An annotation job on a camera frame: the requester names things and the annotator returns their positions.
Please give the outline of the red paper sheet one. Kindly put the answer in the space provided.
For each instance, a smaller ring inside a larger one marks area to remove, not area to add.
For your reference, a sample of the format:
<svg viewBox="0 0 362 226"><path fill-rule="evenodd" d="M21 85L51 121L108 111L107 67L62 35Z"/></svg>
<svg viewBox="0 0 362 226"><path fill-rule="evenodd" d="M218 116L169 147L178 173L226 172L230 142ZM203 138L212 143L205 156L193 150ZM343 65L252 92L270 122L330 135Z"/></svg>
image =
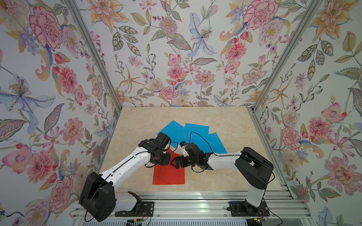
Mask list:
<svg viewBox="0 0 362 226"><path fill-rule="evenodd" d="M168 166L154 167L153 185L184 185L185 169L176 169L169 163Z"/></svg>

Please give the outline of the blue paper sheet one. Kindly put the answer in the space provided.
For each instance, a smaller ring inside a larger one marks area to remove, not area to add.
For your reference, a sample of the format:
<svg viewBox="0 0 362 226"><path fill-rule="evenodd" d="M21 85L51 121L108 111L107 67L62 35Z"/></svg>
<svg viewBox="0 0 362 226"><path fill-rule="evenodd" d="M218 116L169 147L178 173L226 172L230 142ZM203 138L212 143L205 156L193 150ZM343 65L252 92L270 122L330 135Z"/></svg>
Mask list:
<svg viewBox="0 0 362 226"><path fill-rule="evenodd" d="M188 140L185 127L176 121L171 121L159 133L166 134L173 142L180 143Z"/></svg>

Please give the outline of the blue paper sheet three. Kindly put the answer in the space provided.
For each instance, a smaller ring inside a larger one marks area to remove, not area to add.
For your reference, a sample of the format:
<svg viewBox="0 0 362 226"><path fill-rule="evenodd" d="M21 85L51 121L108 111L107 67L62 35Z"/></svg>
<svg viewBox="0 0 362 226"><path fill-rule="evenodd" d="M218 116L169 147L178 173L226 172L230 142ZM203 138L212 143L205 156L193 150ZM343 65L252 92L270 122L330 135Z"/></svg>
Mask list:
<svg viewBox="0 0 362 226"><path fill-rule="evenodd" d="M227 153L224 145L217 133L208 134L205 138L193 140L193 143L196 144L201 151L204 153L214 152L216 154L225 154Z"/></svg>

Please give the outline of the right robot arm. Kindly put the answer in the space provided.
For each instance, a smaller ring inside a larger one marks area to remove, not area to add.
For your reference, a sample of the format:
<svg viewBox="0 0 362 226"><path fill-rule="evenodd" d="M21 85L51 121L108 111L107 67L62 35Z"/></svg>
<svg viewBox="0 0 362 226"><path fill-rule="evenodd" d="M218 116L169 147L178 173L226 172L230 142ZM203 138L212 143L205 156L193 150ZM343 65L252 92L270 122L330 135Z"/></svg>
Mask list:
<svg viewBox="0 0 362 226"><path fill-rule="evenodd" d="M261 206L274 165L250 147L238 153L217 154L204 153L194 143L182 147L182 156L175 157L170 164L176 169L200 167L205 170L234 169L238 170L249 183L247 206Z"/></svg>

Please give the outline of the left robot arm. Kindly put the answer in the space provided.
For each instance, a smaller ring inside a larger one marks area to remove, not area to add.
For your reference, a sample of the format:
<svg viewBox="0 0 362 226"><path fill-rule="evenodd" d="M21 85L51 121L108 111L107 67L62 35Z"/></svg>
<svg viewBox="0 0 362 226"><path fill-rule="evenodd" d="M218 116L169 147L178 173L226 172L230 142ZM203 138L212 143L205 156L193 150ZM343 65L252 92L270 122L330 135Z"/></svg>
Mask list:
<svg viewBox="0 0 362 226"><path fill-rule="evenodd" d="M130 155L112 168L101 174L93 172L87 176L79 200L86 214L91 214L98 222L104 221L113 212L137 215L141 211L142 199L133 192L116 198L116 191L141 166L149 162L168 165L171 154L167 152L166 146L170 143L169 137L143 140Z"/></svg>

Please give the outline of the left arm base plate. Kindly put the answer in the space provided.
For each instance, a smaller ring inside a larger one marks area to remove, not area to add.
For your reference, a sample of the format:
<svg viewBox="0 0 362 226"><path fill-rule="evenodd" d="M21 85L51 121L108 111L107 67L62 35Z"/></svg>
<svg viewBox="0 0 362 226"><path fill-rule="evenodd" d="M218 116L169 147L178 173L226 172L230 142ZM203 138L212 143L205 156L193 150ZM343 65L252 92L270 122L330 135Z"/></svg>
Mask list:
<svg viewBox="0 0 362 226"><path fill-rule="evenodd" d="M155 203L142 200L133 192L120 193L116 196L114 213L116 217L152 217Z"/></svg>

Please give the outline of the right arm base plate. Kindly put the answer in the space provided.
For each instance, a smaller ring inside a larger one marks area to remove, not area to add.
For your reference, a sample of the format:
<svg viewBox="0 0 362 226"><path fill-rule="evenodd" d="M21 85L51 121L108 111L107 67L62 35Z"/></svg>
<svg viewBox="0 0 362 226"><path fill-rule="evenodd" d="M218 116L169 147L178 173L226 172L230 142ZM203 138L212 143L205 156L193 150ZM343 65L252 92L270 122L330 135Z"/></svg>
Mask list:
<svg viewBox="0 0 362 226"><path fill-rule="evenodd" d="M259 207L254 207L253 205L246 202L231 201L229 202L229 207L227 207L232 217L256 217L263 218L269 217L270 211L266 205L266 202L262 201Z"/></svg>

